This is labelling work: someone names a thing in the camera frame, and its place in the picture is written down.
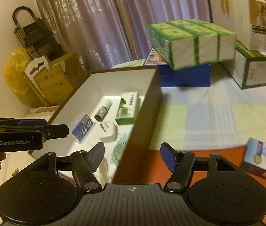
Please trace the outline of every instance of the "blue box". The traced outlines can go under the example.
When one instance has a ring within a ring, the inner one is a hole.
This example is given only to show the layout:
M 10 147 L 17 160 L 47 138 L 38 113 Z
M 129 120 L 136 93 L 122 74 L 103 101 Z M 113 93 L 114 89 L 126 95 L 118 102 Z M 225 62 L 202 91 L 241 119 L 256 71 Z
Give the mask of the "blue box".
M 173 70 L 162 58 L 162 56 L 151 48 L 144 66 L 157 65 L 162 87 L 209 87 L 210 86 L 210 64 L 200 64 L 179 70 Z

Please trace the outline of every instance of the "curtain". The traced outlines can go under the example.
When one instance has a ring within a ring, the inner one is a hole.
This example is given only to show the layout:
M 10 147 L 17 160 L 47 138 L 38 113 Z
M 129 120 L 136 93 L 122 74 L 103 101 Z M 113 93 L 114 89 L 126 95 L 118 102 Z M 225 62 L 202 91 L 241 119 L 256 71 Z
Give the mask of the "curtain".
M 145 58 L 147 26 L 174 19 L 209 21 L 208 0 L 36 0 L 65 52 L 86 70 Z
M 141 50 L 142 58 L 149 52 L 147 26 L 178 19 L 202 19 L 210 22 L 208 0 L 126 0 Z

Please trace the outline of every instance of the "stack of green boxes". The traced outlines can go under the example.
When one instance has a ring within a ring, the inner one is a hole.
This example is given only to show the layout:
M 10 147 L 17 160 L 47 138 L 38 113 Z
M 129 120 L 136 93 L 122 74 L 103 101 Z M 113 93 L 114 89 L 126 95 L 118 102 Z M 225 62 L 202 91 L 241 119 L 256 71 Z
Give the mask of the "stack of green boxes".
M 173 70 L 234 58 L 236 35 L 206 21 L 153 24 L 149 34 L 153 47 Z

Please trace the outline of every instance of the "label sticker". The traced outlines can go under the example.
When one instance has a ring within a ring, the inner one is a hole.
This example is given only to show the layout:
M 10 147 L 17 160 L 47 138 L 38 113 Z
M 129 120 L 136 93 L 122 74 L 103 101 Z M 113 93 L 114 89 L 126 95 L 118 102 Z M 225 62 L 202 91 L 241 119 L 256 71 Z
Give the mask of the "label sticker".
M 250 62 L 246 86 L 264 83 L 266 83 L 266 61 Z

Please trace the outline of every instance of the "green medicine box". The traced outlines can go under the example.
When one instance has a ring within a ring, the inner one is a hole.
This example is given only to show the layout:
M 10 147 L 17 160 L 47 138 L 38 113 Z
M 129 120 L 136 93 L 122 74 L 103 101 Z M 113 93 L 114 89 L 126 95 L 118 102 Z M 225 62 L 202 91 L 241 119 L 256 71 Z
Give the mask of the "green medicine box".
M 167 24 L 174 25 L 178 29 L 184 30 L 194 36 L 194 54 L 197 64 L 217 62 L 218 34 L 200 25 L 190 23 L 189 21 L 185 23 L 188 24 L 178 24 L 177 21 L 167 22 Z
M 266 86 L 266 52 L 248 50 L 239 41 L 235 48 L 235 59 L 221 65 L 241 89 Z
M 115 118 L 116 123 L 118 125 L 134 124 L 138 114 L 139 103 L 138 92 L 123 93 Z
M 194 36 L 167 23 L 148 26 L 152 46 L 173 70 L 196 65 Z
M 234 58 L 236 34 L 218 25 L 199 19 L 189 19 L 197 25 L 210 29 L 218 34 L 218 61 L 225 61 Z

